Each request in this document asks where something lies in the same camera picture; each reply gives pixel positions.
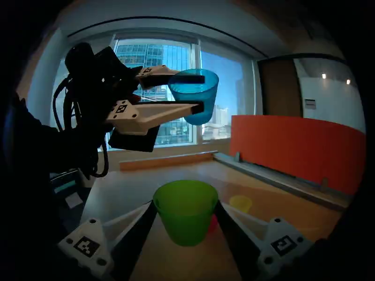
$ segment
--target blue cup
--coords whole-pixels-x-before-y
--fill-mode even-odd
[[[181,83],[180,76],[201,75],[204,76],[203,84]],[[191,125],[206,124],[212,117],[214,110],[216,92],[219,77],[212,71],[206,69],[188,69],[181,71],[168,82],[168,87],[176,101],[200,101],[204,104],[204,111],[184,117]]]

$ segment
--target desk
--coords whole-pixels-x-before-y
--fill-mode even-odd
[[[243,195],[252,200],[248,214],[269,222],[282,217],[307,239],[327,237],[341,213],[241,173],[214,157],[173,166],[110,172],[98,178],[90,192],[81,222],[95,217],[107,222],[152,200],[163,184],[180,179],[201,180],[215,187],[219,199]],[[167,236],[157,215],[142,253],[134,267],[131,280],[240,280],[230,250],[220,228],[209,233],[196,247],[175,245]]]

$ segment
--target orange panel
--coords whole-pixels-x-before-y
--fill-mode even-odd
[[[232,117],[230,154],[354,194],[366,155],[364,133],[337,123],[286,116]]]

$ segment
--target green cup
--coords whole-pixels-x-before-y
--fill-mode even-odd
[[[165,184],[153,198],[165,230],[180,246],[195,246],[203,241],[217,200],[216,189],[197,180]]]

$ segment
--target building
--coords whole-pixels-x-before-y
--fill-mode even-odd
[[[188,68],[188,51],[183,47],[157,44],[120,44],[115,51],[119,60],[127,67],[154,67],[165,64],[170,69],[185,70]],[[139,86],[134,94],[141,97],[141,102],[172,100],[172,95],[167,87],[163,85],[142,90]],[[162,124],[155,144],[192,142],[191,130],[192,126],[184,118]]]
[[[226,139],[231,136],[229,125],[229,113],[227,108],[214,105],[212,117],[207,124],[202,126],[202,137],[204,140]]]

